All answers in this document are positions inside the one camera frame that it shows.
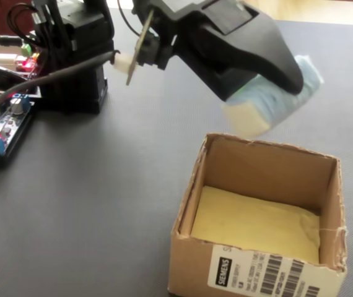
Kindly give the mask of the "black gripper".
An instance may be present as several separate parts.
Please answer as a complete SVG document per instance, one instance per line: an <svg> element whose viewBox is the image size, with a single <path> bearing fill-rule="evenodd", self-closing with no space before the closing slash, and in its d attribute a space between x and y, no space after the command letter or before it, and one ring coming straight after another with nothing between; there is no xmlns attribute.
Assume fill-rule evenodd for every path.
<svg viewBox="0 0 353 297"><path fill-rule="evenodd" d="M256 75L287 93L302 91L303 75L275 22L243 1L133 1L158 34L180 34L176 55L227 101Z"/></svg>

